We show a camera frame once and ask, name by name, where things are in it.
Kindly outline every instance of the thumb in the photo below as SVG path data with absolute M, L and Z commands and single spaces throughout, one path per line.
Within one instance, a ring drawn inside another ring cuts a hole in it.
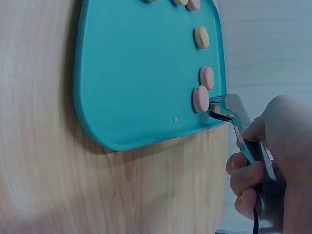
M 250 142 L 262 142 L 266 140 L 263 114 L 251 122 L 248 128 L 244 129 L 242 137 Z

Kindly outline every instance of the hand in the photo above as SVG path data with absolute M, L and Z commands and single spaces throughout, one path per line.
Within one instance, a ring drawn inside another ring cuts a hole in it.
M 312 233 L 312 111 L 290 97 L 277 96 L 242 136 L 264 142 L 274 158 L 275 171 L 286 180 L 283 233 Z M 247 166 L 245 156 L 235 153 L 227 161 L 227 172 L 237 195 L 235 208 L 253 219 L 253 188 L 263 180 L 264 165 Z

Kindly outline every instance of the finger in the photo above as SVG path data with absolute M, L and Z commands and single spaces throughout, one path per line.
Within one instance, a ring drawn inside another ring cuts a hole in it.
M 226 171 L 228 174 L 232 174 L 238 169 L 247 166 L 247 159 L 243 153 L 232 154 L 226 162 Z
M 246 189 L 253 188 L 261 183 L 263 176 L 264 164 L 256 161 L 232 173 L 230 187 L 236 195 L 241 195 Z
M 236 210 L 250 220 L 254 220 L 253 208 L 257 201 L 257 193 L 254 189 L 247 189 L 235 202 Z
M 257 117 L 248 128 L 244 129 L 242 136 L 251 142 L 262 142 L 266 140 L 263 114 Z

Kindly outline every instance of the teal plate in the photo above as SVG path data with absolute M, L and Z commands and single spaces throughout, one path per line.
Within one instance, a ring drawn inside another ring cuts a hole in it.
M 206 50 L 194 43 L 199 26 L 209 34 Z M 171 0 L 84 0 L 74 102 L 100 144 L 129 150 L 221 125 L 192 107 L 203 66 L 214 71 L 209 95 L 226 94 L 221 23 L 211 0 L 192 12 Z

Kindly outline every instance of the light wood surface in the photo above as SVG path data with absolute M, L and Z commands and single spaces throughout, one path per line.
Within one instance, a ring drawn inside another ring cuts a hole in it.
M 0 233 L 214 233 L 227 126 L 124 153 L 94 143 L 72 105 L 80 8 L 1 1 Z

